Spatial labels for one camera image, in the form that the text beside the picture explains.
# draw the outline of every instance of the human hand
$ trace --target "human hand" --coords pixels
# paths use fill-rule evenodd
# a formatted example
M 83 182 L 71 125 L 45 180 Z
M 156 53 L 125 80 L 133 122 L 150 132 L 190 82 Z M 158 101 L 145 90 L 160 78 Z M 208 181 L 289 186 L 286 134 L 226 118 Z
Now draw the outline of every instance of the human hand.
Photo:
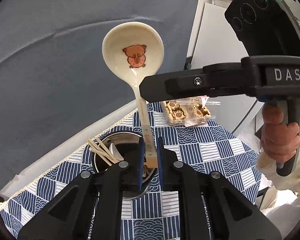
M 264 125 L 261 135 L 261 146 L 271 159 L 285 163 L 295 154 L 300 146 L 299 126 L 297 123 L 282 125 L 283 112 L 266 104 L 262 109 Z

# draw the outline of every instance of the metal pot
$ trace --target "metal pot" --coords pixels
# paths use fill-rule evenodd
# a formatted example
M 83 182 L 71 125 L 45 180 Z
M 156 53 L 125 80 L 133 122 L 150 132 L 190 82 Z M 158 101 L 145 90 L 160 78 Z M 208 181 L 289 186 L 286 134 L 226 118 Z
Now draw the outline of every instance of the metal pot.
M 122 157 L 125 156 L 126 152 L 131 150 L 138 150 L 138 142 L 140 134 L 132 131 L 120 131 L 113 132 L 107 135 L 102 142 L 105 144 L 107 148 L 109 148 L 111 143 L 114 143 L 117 147 L 119 153 Z M 109 166 L 99 157 L 98 154 L 94 154 L 92 157 L 92 166 L 96 172 L 105 171 Z M 153 177 L 155 169 L 152 169 L 151 173 L 143 180 L 141 190 L 136 192 L 124 191 L 123 198 L 124 199 L 136 199 L 142 197 L 149 188 L 151 179 Z

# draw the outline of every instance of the table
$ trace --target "table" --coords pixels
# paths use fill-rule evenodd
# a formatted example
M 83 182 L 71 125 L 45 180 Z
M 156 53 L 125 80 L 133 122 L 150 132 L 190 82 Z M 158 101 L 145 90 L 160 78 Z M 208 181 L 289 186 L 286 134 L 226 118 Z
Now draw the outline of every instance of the table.
M 221 172 L 254 203 L 261 179 L 261 173 L 255 168 L 256 152 L 214 121 L 200 127 L 171 127 L 158 102 L 148 104 L 148 111 L 153 134 L 162 136 L 165 148 L 175 151 L 179 160 L 197 171 Z M 99 137 L 102 139 L 112 132 L 125 130 L 141 132 L 137 111 L 128 114 Z M 1 216 L 10 232 L 17 237 L 22 226 L 81 171 L 93 171 L 91 157 L 89 146 L 81 146 L 0 204 Z M 162 192 L 158 174 L 153 177 L 144 196 L 123 200 L 121 240 L 174 239 L 180 237 L 179 232 L 178 193 Z

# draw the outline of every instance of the gray handle grip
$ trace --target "gray handle grip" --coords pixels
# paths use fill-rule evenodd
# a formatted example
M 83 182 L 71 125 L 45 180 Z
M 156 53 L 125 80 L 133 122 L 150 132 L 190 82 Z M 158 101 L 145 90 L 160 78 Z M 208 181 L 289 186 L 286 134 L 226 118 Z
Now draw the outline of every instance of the gray handle grip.
M 296 122 L 300 127 L 300 98 L 271 101 L 270 104 L 273 106 L 277 106 L 283 112 L 283 121 L 281 124 L 289 124 Z M 276 163 L 278 175 L 285 177 L 288 176 L 294 170 L 294 164 L 298 159 L 299 149 L 300 147 L 296 149 L 296 155 L 293 156 L 290 160 L 286 161 L 285 163 Z

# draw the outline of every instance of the screw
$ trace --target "screw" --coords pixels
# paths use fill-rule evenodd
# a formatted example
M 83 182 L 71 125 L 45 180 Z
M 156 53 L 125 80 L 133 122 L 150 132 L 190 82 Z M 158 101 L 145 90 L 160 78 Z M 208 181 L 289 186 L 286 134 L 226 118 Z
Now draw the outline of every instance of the screw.
M 126 167 L 128 167 L 128 165 L 129 165 L 129 163 L 126 162 L 126 161 L 119 162 L 119 167 L 120 168 L 126 168 Z
M 196 77 L 196 78 L 193 80 L 193 83 L 194 83 L 194 85 L 196 85 L 197 87 L 198 87 L 198 86 L 201 86 L 201 85 L 202 85 L 202 78 Z
M 221 177 L 220 173 L 217 171 L 213 171 L 211 173 L 211 177 L 213 177 L 214 179 L 219 179 Z
M 90 177 L 90 171 L 83 171 L 81 172 L 80 176 L 84 179 Z
M 183 163 L 180 161 L 174 162 L 173 166 L 175 166 L 176 168 L 181 168 L 183 166 Z

